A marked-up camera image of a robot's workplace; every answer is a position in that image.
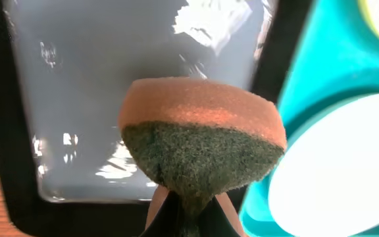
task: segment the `turquoise container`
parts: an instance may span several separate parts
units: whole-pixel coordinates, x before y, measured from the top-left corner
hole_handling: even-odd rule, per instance
[[[379,39],[363,20],[358,3],[316,0],[278,104],[289,148],[296,130],[317,113],[372,93],[379,93]],[[270,176],[248,187],[240,211],[242,225],[250,236],[291,236],[270,214],[269,182]],[[357,236],[379,237],[379,226]]]

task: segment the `orange sponge layer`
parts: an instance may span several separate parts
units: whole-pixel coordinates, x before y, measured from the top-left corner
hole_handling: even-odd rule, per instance
[[[122,130],[162,121],[235,128],[286,148],[274,104],[242,89],[193,78],[153,78],[132,83],[119,116]]]

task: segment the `green scouring pad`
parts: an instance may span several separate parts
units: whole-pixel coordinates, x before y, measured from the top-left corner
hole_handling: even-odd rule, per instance
[[[273,103],[208,80],[135,81],[119,127],[137,166],[181,197],[188,220],[215,195],[261,180],[286,149]]]

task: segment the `scrubbing sponge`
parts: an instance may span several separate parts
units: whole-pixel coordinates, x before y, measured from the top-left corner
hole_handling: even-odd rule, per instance
[[[135,81],[119,126],[138,167],[193,218],[214,195],[262,179],[286,148],[273,103],[191,78]]]

